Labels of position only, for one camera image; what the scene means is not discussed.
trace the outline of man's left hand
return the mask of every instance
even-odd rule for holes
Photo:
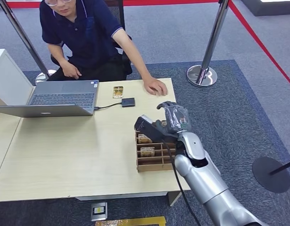
[[[153,77],[143,79],[145,89],[152,95],[165,96],[168,94],[166,85]]]

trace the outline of yellow tape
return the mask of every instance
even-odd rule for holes
[[[165,217],[153,218],[137,218],[125,220],[108,220],[96,222],[95,226],[143,226],[143,225],[159,225],[166,226]]]

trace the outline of wooden compartment box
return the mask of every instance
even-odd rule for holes
[[[164,143],[140,144],[138,135],[141,132],[136,131],[137,168],[138,172],[172,170],[170,156]],[[168,143],[173,158],[175,157],[175,144]],[[154,147],[154,157],[140,157],[141,147]]]

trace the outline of laptop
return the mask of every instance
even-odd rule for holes
[[[27,105],[0,106],[0,113],[22,118],[91,116],[98,85],[98,80],[39,82]]]

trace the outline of black wire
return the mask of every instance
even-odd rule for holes
[[[115,105],[120,105],[122,103],[116,103],[116,104],[112,104],[112,105],[109,105],[109,106],[105,106],[105,107],[94,107],[94,110],[100,110],[100,109],[103,109],[103,108],[107,108],[107,107],[112,107]]]
[[[171,164],[173,166],[173,170],[174,170],[174,173],[175,174],[175,177],[176,177],[176,180],[177,181],[177,184],[179,186],[179,188],[180,189],[180,192],[181,194],[183,195],[184,201],[186,202],[186,205],[187,206],[187,208],[189,209],[189,211],[193,215],[193,217],[195,219],[195,221],[197,223],[198,226],[202,226],[200,224],[200,222],[198,220],[198,218],[196,217],[196,215],[195,215],[195,213],[191,209],[191,206],[189,204],[189,202],[187,201],[185,193],[183,192],[183,188],[181,187],[180,185],[180,182],[179,181],[178,179],[178,176],[177,176],[177,173],[176,172],[176,168],[175,168],[175,164],[174,163],[174,159],[171,155],[171,151],[170,150],[169,146],[168,146],[168,144],[165,141],[165,140],[162,140],[165,146],[166,148],[168,149],[168,152],[169,153],[169,156],[170,156],[170,159],[171,161]]]

